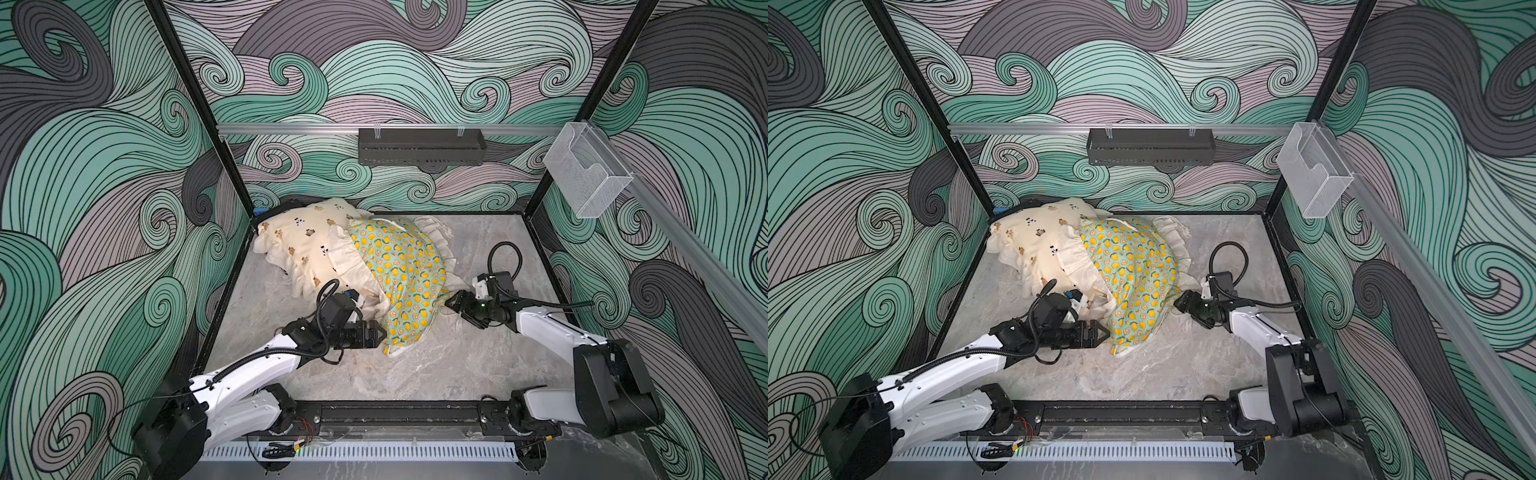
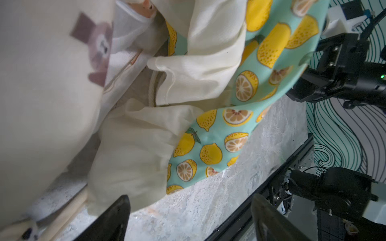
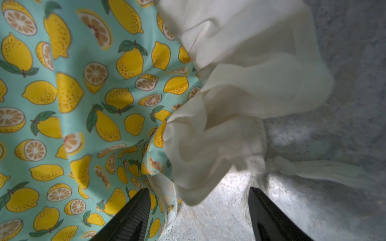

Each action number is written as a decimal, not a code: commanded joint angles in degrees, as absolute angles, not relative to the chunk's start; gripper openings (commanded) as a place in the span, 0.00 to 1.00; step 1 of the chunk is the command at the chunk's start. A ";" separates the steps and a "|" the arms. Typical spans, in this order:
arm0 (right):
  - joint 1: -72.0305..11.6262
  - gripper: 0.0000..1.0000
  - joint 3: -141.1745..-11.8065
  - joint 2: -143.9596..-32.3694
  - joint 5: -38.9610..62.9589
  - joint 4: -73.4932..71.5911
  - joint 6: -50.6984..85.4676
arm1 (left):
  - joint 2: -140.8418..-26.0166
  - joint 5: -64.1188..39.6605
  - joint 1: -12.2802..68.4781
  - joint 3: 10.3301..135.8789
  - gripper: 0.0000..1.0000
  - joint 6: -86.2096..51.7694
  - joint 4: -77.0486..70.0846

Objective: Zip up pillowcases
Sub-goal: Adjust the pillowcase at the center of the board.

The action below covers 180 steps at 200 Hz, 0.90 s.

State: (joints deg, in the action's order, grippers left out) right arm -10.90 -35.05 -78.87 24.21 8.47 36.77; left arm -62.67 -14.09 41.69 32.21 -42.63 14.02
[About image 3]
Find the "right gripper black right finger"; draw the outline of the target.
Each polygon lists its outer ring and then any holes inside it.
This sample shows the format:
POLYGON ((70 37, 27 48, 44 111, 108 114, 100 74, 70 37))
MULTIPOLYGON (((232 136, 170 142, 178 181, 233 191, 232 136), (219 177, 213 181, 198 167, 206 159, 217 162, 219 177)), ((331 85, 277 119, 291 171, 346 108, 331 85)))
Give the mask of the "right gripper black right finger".
POLYGON ((249 189, 248 207, 257 241, 312 241, 261 189, 249 189))

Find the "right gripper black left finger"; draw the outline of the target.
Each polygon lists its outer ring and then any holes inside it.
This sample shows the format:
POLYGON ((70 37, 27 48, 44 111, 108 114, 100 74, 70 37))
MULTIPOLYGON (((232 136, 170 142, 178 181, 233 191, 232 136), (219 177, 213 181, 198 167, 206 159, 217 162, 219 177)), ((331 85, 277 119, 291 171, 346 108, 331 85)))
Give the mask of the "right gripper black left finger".
POLYGON ((151 199, 147 188, 136 195, 98 232, 91 241, 144 241, 151 199))

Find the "lemon print ruffled pillow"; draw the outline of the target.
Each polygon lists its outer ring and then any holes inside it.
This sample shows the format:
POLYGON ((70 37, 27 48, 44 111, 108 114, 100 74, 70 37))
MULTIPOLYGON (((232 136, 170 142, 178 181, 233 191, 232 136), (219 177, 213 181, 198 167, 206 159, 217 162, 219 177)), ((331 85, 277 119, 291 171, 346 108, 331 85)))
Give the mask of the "lemon print ruffled pillow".
POLYGON ((364 187, 265 158, 332 85, 303 1, 1 1, 1 240, 89 241, 148 189, 156 241, 230 170, 364 187))

